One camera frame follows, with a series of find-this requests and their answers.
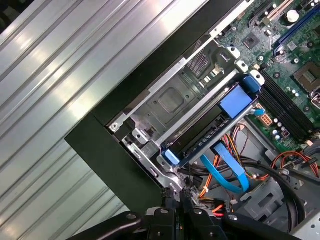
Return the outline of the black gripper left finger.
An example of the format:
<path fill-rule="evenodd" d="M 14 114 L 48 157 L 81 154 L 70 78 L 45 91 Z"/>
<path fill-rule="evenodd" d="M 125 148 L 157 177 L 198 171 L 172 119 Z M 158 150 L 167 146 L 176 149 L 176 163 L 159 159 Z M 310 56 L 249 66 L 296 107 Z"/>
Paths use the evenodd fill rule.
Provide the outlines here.
<path fill-rule="evenodd" d="M 176 200 L 170 188 L 161 191 L 161 206 L 145 215 L 125 211 L 72 237 L 73 240 L 174 240 Z"/>

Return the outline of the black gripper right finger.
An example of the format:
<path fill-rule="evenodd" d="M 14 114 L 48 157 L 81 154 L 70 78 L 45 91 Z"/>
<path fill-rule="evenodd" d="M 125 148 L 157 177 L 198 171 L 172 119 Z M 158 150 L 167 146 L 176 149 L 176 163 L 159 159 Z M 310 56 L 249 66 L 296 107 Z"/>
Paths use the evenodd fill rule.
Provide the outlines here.
<path fill-rule="evenodd" d="M 296 240 L 297 237 L 237 213 L 217 218 L 195 207 L 189 189 L 179 193 L 186 240 Z"/>

